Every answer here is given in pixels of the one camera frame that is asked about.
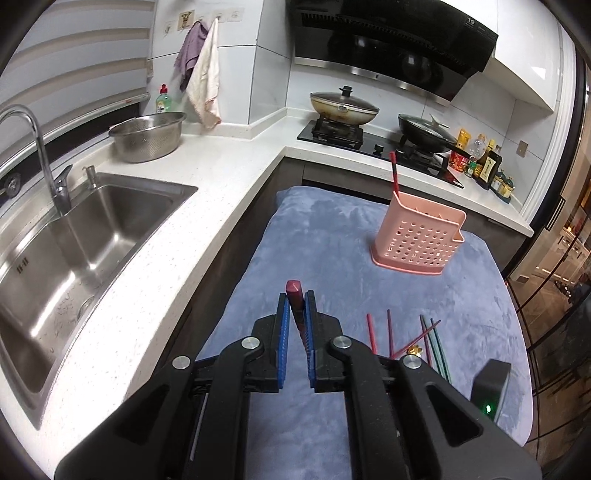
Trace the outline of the clear plastic bottle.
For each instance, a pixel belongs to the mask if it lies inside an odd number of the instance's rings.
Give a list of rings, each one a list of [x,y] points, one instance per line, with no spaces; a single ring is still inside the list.
[[[486,147],[486,136],[484,134],[479,134],[478,137],[470,144],[468,148],[470,160],[478,161],[484,154]]]

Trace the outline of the green dish soap bottle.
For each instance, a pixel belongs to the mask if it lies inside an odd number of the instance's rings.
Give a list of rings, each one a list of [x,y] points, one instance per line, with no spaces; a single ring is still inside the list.
[[[155,110],[157,113],[168,112],[171,108],[172,100],[168,95],[168,88],[166,84],[162,84],[159,94],[155,100]]]

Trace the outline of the beige wok with lid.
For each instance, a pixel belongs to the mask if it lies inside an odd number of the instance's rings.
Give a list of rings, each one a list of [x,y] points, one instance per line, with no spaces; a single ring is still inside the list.
[[[366,100],[352,95],[353,88],[344,86],[335,92],[312,92],[311,106],[322,118],[350,126],[370,123],[380,109]]]

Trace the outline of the purple hanging cloth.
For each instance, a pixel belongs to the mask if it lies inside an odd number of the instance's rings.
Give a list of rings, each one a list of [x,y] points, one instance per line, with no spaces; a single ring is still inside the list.
[[[184,92],[192,71],[197,64],[202,47],[209,30],[201,21],[197,21],[190,28],[174,62],[174,68],[179,76],[179,90]]]

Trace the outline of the dark red chopstick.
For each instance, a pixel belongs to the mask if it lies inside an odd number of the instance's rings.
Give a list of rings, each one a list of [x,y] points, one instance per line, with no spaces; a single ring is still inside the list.
[[[394,359],[394,328],[391,310],[387,310],[388,335],[389,335],[389,358]]]
[[[431,367],[433,366],[433,359],[432,359],[432,353],[431,353],[431,341],[430,341],[430,330],[428,328],[428,324],[427,321],[425,319],[425,316],[423,314],[420,315],[420,321],[421,321],[421,326],[422,326],[422,331],[423,331],[423,341],[424,341],[424,346],[425,346],[425,352],[426,352],[426,359],[427,359],[427,363],[428,365]]]
[[[301,282],[298,280],[288,280],[286,285],[286,294],[288,303],[290,303],[291,313],[294,315],[294,321],[297,325],[298,333],[301,339],[304,339],[305,320],[304,320],[304,291]]]
[[[395,351],[393,354],[390,355],[391,359],[398,359],[403,355],[405,352],[408,351],[408,348],[418,344],[421,340],[423,340],[431,331],[433,331],[439,324],[441,323],[440,320],[435,322],[431,327],[427,328],[423,333],[421,333],[417,338],[411,340],[409,343],[401,347],[401,349]]]

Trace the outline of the green chopstick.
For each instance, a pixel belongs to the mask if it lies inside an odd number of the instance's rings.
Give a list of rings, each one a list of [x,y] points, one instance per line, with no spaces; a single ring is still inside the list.
[[[433,320],[427,321],[428,328],[432,326],[431,321],[433,321]],[[438,358],[436,356],[437,351],[435,350],[435,342],[434,342],[435,338],[434,338],[434,334],[432,333],[432,331],[430,332],[430,335],[429,336],[430,336],[430,341],[431,341],[431,353],[432,353],[432,359],[433,359],[433,362],[432,362],[433,363],[433,366],[432,367],[435,370],[437,370],[438,373],[440,374],[439,365],[438,365]]]
[[[435,338],[435,340],[434,340],[435,350],[437,351],[436,356],[438,358],[438,365],[439,365],[440,374],[443,377],[445,377],[449,383],[452,383],[451,371],[448,366],[446,354],[445,354],[443,344],[442,344],[440,336],[439,336],[439,332],[437,330],[437,326],[434,321],[431,321],[431,324],[433,327],[432,333],[434,334],[434,338]]]

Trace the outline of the black wok with lid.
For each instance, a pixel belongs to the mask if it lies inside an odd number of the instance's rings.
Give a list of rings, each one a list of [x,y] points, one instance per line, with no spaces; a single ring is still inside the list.
[[[425,154],[456,152],[468,157],[469,153],[458,146],[457,140],[452,136],[447,127],[435,118],[431,121],[408,114],[398,115],[401,138],[399,146],[412,144],[416,149]]]

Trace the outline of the red instant noodle cup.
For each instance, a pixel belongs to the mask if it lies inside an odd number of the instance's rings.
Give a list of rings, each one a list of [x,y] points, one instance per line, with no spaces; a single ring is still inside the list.
[[[459,172],[465,172],[470,160],[471,157],[469,154],[464,155],[463,153],[452,151],[449,158],[449,165]]]

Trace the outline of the small green-cap jar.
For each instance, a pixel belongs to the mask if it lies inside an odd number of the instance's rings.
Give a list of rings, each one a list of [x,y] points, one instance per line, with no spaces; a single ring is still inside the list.
[[[466,175],[467,177],[472,177],[472,176],[473,176],[473,174],[474,174],[474,170],[475,170],[475,168],[476,168],[476,165],[477,165],[477,162],[476,162],[475,160],[471,160],[471,161],[470,161],[470,162],[467,164],[467,166],[466,166],[466,169],[465,169],[465,171],[464,171],[464,173],[465,173],[465,175]]]

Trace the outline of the white hanging towel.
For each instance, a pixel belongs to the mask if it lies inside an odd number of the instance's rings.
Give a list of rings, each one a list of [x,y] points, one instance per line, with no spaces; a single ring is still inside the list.
[[[219,20],[214,18],[185,90],[188,100],[194,111],[197,112],[201,126],[205,130],[212,130],[221,124],[221,112],[218,105],[218,26]]]

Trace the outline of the pink perforated utensil holder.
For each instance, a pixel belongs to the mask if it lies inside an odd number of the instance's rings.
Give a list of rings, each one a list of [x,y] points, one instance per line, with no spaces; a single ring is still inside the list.
[[[440,275],[464,243],[464,211],[400,192],[394,194],[370,257],[383,268]]]

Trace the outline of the gold flower spoon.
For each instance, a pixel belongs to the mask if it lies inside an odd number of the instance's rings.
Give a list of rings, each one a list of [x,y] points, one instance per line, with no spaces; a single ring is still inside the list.
[[[412,346],[408,347],[408,349],[406,351],[406,354],[407,355],[414,355],[414,356],[417,356],[419,358],[423,358],[422,353],[423,353],[423,349],[418,344],[412,345]]]

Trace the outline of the chrome faucet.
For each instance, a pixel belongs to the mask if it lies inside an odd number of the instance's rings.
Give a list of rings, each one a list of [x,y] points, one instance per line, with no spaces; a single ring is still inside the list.
[[[67,178],[72,166],[67,166],[57,177],[53,177],[42,131],[33,112],[24,105],[9,105],[1,110],[1,122],[4,122],[10,117],[20,117],[28,122],[35,140],[44,180],[49,189],[53,204],[58,214],[60,216],[65,216],[71,210],[71,199],[67,186]]]

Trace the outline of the bright red chopstick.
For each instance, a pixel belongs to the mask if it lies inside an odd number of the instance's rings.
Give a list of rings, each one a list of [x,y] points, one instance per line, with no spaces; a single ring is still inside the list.
[[[377,344],[377,336],[376,336],[376,329],[375,329],[375,322],[373,319],[372,314],[367,313],[367,325],[368,325],[368,332],[370,338],[370,350],[372,350],[373,354],[378,354],[378,344]]]
[[[392,174],[393,174],[393,192],[394,194],[399,197],[400,195],[400,185],[399,185],[399,177],[398,177],[398,170],[397,170],[397,156],[396,151],[390,152],[390,161],[392,165]]]

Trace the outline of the black range hood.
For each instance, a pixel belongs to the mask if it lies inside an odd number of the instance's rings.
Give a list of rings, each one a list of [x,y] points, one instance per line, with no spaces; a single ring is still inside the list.
[[[498,35],[443,1],[290,1],[294,61],[446,105],[482,73]]]

